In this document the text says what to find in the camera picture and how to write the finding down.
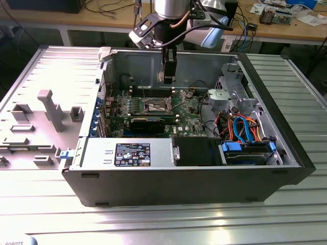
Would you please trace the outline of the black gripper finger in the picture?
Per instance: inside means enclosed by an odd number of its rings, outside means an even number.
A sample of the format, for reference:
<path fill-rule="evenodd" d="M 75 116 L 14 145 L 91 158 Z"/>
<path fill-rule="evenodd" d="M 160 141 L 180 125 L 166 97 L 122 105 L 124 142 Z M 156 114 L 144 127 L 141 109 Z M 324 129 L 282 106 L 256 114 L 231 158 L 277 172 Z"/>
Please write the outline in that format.
<path fill-rule="evenodd" d="M 164 64 L 164 83 L 172 84 L 176 81 L 175 72 L 177 67 L 177 61 L 166 61 Z"/>

